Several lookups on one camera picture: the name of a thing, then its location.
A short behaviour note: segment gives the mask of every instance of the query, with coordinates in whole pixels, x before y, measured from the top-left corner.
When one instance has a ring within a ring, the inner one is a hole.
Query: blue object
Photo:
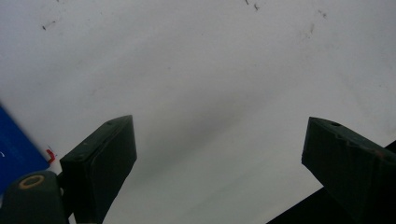
[[[37,148],[0,106],[0,195],[22,175],[48,167]]]

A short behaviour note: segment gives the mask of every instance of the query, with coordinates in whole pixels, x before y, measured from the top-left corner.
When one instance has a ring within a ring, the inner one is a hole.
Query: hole
[[[40,185],[44,181],[45,177],[43,175],[31,175],[29,177],[24,178],[20,184],[20,189],[30,189],[35,186]]]
[[[341,126],[341,124],[339,124],[339,123],[336,123],[336,122],[332,122],[332,126],[335,126],[335,127],[340,127],[340,126]]]

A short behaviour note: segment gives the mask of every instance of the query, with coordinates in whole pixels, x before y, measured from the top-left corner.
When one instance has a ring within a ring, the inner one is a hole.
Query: red mark
[[[50,156],[48,163],[51,164],[53,161],[55,161],[55,154],[53,154],[53,152],[50,149],[47,149],[46,151]]]

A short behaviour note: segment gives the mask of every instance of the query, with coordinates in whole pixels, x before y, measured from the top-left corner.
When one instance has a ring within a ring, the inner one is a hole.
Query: white surface
[[[396,2],[248,1],[2,1],[0,100],[58,158],[134,115],[106,223],[265,223],[320,188],[309,116],[395,139]]]

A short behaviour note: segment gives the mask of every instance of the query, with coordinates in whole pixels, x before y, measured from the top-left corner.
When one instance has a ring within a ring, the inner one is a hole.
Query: yellow ring
[[[38,181],[36,181],[33,184],[26,184],[26,182],[28,182],[29,180],[32,179],[36,179],[38,178]],[[40,185],[43,181],[44,181],[45,177],[43,175],[31,175],[29,177],[24,178],[21,182],[20,182],[20,189],[30,189],[33,188],[37,185]]]

